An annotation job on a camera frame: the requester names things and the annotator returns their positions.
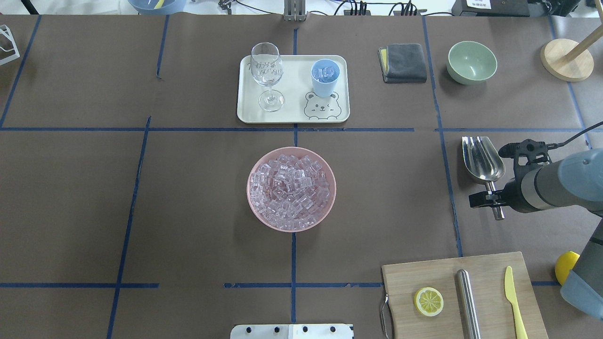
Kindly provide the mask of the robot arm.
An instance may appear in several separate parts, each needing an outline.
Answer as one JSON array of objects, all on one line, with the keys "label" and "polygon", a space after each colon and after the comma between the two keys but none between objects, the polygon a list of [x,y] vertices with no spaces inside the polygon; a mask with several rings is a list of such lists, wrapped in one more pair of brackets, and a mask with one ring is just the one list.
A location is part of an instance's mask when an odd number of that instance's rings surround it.
[{"label": "robot arm", "polygon": [[[488,137],[462,137],[467,171],[486,191],[470,195],[472,208],[492,208],[503,220],[502,207],[529,214],[567,206],[603,212],[603,155],[601,149],[574,153],[553,162],[549,150],[558,144],[526,139],[499,150]],[[603,230],[597,226],[561,288],[573,307],[603,317]]]}]

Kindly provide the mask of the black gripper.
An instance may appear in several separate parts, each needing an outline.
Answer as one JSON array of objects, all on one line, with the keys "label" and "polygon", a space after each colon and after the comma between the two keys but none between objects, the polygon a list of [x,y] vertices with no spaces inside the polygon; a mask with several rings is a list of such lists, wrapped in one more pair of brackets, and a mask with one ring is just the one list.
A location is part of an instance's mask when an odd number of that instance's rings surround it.
[{"label": "black gripper", "polygon": [[514,178],[502,190],[469,195],[470,208],[495,208],[505,204],[511,208],[551,208],[552,205],[543,200],[536,189],[538,172],[551,163],[547,144],[526,139],[502,146],[498,154],[514,160]]}]

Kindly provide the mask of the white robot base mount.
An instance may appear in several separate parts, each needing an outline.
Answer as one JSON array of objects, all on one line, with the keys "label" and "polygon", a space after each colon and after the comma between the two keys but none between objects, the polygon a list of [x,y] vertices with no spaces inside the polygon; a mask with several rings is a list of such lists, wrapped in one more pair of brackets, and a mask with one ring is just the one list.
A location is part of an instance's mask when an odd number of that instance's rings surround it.
[{"label": "white robot base mount", "polygon": [[234,326],[231,339],[353,339],[352,324],[240,324]]}]

